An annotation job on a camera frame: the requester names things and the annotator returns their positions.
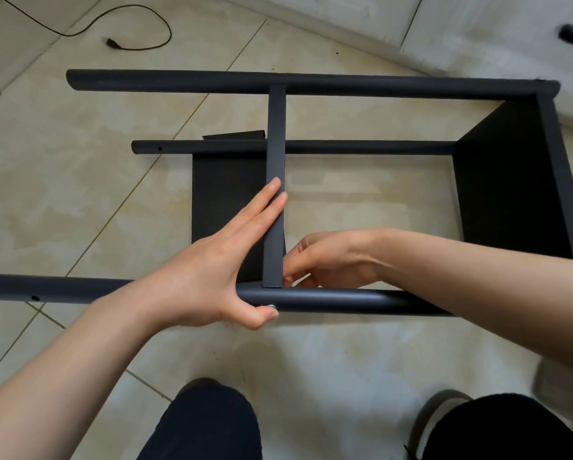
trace black metal rod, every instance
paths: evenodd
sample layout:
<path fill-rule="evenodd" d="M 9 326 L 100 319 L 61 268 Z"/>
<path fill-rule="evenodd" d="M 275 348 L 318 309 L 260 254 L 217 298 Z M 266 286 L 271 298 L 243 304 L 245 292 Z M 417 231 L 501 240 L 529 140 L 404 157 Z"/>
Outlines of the black metal rod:
<path fill-rule="evenodd" d="M 284 192 L 286 142 L 286 87 L 272 86 L 267 110 L 266 182 L 277 177 L 282 182 L 276 197 Z M 263 243 L 263 287 L 282 287 L 284 257 L 284 213 L 267 230 Z"/>
<path fill-rule="evenodd" d="M 91 303 L 130 283 L 126 279 L 63 278 L 0 274 L 0 301 Z M 451 316 L 404 291 L 260 287 L 238 284 L 237 295 L 252 305 L 280 311 L 371 315 Z"/>
<path fill-rule="evenodd" d="M 287 140 L 286 154 L 452 156 L 456 145 L 433 140 Z M 267 150 L 267 140 L 134 140 L 131 149 L 138 155 L 260 153 Z"/>
<path fill-rule="evenodd" d="M 90 91 L 268 94 L 285 85 L 289 95 L 474 100 L 554 97 L 560 88 L 548 80 L 111 69 L 69 69 L 67 81 Z"/>

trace black pants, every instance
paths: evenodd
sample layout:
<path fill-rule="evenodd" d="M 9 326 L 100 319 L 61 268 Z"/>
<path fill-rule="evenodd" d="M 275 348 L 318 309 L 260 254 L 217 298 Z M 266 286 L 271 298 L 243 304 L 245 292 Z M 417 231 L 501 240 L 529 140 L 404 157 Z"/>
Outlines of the black pants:
<path fill-rule="evenodd" d="M 466 402 L 431 432 L 422 460 L 573 458 L 573 432 L 534 399 Z M 259 424 L 235 389 L 192 387 L 169 405 L 138 460 L 260 460 Z"/>

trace shoe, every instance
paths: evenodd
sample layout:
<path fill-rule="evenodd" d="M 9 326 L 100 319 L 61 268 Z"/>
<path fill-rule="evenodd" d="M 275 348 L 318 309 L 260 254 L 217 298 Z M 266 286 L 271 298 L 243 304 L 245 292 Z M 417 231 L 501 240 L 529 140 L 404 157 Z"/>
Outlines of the shoe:
<path fill-rule="evenodd" d="M 449 411 L 471 400 L 472 398 L 469 395 L 453 389 L 446 389 L 431 397 L 421 411 L 418 412 L 410 432 L 408 446 L 405 446 L 410 458 L 421 459 L 429 440 L 429 435 L 438 422 Z"/>
<path fill-rule="evenodd" d="M 187 383 L 183 388 L 180 389 L 180 391 L 178 392 L 178 395 L 185 393 L 188 389 L 192 389 L 193 387 L 198 387 L 198 386 L 211 386 L 211 385 L 218 385 L 220 386 L 221 384 L 216 381 L 215 379 L 212 378 L 197 378 L 197 379 L 193 379 L 191 382 Z"/>

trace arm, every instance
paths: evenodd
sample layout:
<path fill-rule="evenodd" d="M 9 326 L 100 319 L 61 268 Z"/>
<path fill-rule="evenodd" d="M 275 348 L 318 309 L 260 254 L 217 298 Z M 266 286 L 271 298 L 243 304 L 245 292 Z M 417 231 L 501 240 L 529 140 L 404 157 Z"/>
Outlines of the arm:
<path fill-rule="evenodd" d="M 384 281 L 573 366 L 573 260 L 393 229 L 326 232 L 284 258 L 285 285 Z"/>
<path fill-rule="evenodd" d="M 91 304 L 0 387 L 0 460 L 69 458 L 129 362 L 156 332 L 229 320 L 258 329 L 275 319 L 236 294 L 245 255 L 286 203 L 268 184 L 229 224 L 159 270 Z"/>

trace forearm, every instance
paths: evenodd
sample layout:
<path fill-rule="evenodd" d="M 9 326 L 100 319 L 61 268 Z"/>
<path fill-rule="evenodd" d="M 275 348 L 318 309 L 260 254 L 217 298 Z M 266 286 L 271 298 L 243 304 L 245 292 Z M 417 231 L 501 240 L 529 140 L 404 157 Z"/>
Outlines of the forearm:
<path fill-rule="evenodd" d="M 573 260 L 382 230 L 382 280 L 573 366 Z"/>
<path fill-rule="evenodd" d="M 93 303 L 0 387 L 0 460 L 69 458 L 154 330 L 136 283 Z"/>

